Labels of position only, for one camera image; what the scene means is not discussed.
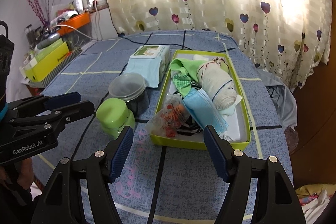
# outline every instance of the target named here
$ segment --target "rolled bandage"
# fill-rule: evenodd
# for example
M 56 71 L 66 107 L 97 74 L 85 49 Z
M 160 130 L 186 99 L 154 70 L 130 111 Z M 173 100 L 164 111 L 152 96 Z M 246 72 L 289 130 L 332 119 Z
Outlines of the rolled bandage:
M 197 70 L 197 78 L 216 109 L 224 110 L 234 104 L 237 92 L 233 80 L 218 64 L 215 62 L 202 64 Z

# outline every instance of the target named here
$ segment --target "table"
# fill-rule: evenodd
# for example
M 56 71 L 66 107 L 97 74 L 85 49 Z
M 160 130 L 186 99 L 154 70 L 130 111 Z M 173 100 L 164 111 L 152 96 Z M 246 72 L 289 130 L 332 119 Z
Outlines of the table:
M 244 87 L 256 131 L 244 152 L 250 157 L 275 155 L 292 181 L 292 169 L 285 135 L 269 94 L 258 78 L 256 68 L 232 37 L 212 31 L 157 31 L 127 36 L 134 42 L 160 45 L 175 43 L 176 49 L 189 47 L 201 51 L 229 51 Z M 44 90 L 45 95 L 78 91 L 82 100 L 99 106 L 109 98 L 108 86 L 127 64 L 140 45 L 122 37 L 101 41 L 75 58 Z M 136 117 L 134 142 L 120 178 L 110 190 L 123 223 L 213 223 L 224 200 L 228 185 L 221 180 L 207 151 L 154 145 L 145 123 L 154 115 L 162 84 L 148 89 L 150 106 Z M 63 157 L 79 160 L 104 149 L 112 138 L 106 135 L 94 116 L 67 125 L 59 135 L 57 148 L 33 158 L 36 177 L 46 184 L 53 168 Z M 86 220 L 93 223 L 86 182 L 82 181 Z M 243 224 L 250 222 L 257 180 L 251 182 Z

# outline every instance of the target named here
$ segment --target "silver screw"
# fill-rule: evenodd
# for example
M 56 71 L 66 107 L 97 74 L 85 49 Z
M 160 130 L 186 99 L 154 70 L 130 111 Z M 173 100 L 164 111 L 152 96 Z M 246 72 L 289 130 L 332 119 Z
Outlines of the silver screw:
M 241 152 L 240 150 L 235 150 L 233 151 L 233 154 L 237 157 L 241 157 L 243 155 L 243 152 Z
M 270 157 L 269 157 L 269 160 L 270 160 L 271 162 L 277 162 L 277 161 L 278 161 L 278 158 L 275 157 L 275 156 L 270 156 Z
M 98 150 L 98 151 L 95 152 L 94 155 L 95 155 L 97 158 L 99 158 L 99 157 L 101 157 L 101 156 L 104 155 L 104 151 Z
M 61 159 L 60 163 L 61 164 L 67 164 L 69 162 L 69 159 L 68 158 L 63 158 Z

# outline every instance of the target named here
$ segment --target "heart-patterned curtain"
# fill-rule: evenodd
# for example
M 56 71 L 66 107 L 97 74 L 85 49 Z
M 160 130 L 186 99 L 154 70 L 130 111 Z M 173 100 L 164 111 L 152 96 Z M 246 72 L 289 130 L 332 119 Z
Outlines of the heart-patterned curtain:
M 233 36 L 256 68 L 302 87 L 330 49 L 332 0 L 108 0 L 121 35 L 211 30 Z

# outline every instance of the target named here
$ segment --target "orange storage box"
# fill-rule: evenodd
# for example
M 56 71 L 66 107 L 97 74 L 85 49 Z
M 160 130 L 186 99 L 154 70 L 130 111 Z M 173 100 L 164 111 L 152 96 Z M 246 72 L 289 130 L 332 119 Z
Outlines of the orange storage box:
M 76 17 L 72 19 L 69 19 L 68 21 L 62 22 L 61 24 L 68 25 L 68 26 L 78 29 L 88 23 L 90 23 L 90 15 L 89 13 L 83 13 L 81 15 L 77 15 Z M 68 27 L 61 27 L 61 29 L 58 30 L 57 32 L 59 33 L 59 35 L 62 36 L 72 31 L 74 31 L 74 29 L 68 28 Z

